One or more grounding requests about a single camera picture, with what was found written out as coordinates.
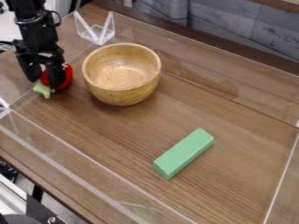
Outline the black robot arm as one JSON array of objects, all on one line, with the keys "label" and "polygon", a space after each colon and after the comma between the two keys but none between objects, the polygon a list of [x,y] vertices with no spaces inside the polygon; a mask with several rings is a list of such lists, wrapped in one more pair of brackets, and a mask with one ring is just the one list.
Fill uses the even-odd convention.
[{"label": "black robot arm", "polygon": [[64,69],[64,50],[58,47],[53,10],[44,7],[45,0],[5,0],[8,10],[14,14],[14,24],[18,26],[21,39],[14,39],[14,56],[24,75],[30,82],[42,77],[41,66],[45,66],[49,87],[57,88],[66,80]]}]

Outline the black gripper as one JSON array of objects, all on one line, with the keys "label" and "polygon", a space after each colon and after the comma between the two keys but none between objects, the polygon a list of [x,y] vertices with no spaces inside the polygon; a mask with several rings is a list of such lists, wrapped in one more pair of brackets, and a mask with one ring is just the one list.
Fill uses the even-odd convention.
[{"label": "black gripper", "polygon": [[13,41],[14,55],[29,82],[36,82],[41,77],[38,62],[45,61],[41,53],[50,55],[45,63],[50,88],[57,88],[65,81],[64,51],[57,46],[58,35],[56,27],[61,21],[54,21],[56,11],[33,11],[14,13],[14,23],[21,32],[21,39]]}]

